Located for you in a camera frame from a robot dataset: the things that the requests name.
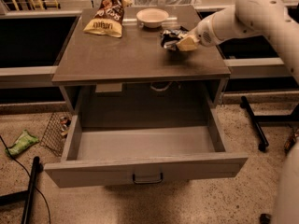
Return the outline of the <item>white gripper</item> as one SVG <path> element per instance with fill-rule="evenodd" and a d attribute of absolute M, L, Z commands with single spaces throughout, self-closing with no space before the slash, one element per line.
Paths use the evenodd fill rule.
<path fill-rule="evenodd" d="M 213 13 L 198 22 L 198 24 L 189 31 L 189 35 L 180 39 L 176 46 L 179 51 L 193 51 L 199 45 L 212 47 L 219 45 L 224 41 L 218 32 L 217 21 L 220 15 Z"/>

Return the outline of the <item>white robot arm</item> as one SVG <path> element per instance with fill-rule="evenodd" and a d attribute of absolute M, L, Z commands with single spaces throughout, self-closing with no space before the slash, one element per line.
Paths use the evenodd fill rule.
<path fill-rule="evenodd" d="M 177 47 L 189 51 L 255 35 L 266 38 L 299 83 L 299 23 L 281 0 L 235 0 L 231 7 L 199 21 Z M 299 224 L 299 139 L 284 162 L 270 224 Z"/>

